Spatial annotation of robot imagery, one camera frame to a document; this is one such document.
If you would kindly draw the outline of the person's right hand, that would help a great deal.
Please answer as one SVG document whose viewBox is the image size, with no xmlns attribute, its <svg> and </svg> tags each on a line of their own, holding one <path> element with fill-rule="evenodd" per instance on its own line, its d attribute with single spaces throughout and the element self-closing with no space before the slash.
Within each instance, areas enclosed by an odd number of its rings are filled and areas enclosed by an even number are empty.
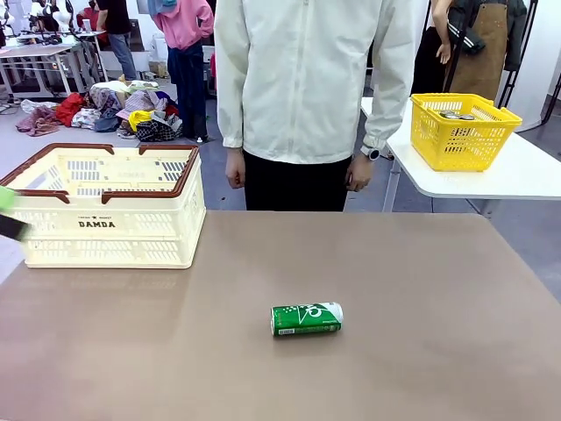
<svg viewBox="0 0 561 421">
<path fill-rule="evenodd" d="M 245 186 L 245 157 L 240 148 L 228 148 L 225 175 L 233 189 Z"/>
</svg>

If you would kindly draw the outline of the person's left hand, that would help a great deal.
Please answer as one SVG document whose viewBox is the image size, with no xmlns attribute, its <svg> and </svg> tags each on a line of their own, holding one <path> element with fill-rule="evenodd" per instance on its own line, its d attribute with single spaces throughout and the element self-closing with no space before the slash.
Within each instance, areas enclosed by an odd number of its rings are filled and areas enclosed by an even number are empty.
<svg viewBox="0 0 561 421">
<path fill-rule="evenodd" d="M 358 153 L 347 169 L 346 185 L 349 191 L 359 192 L 371 181 L 373 162 L 364 154 Z"/>
</svg>

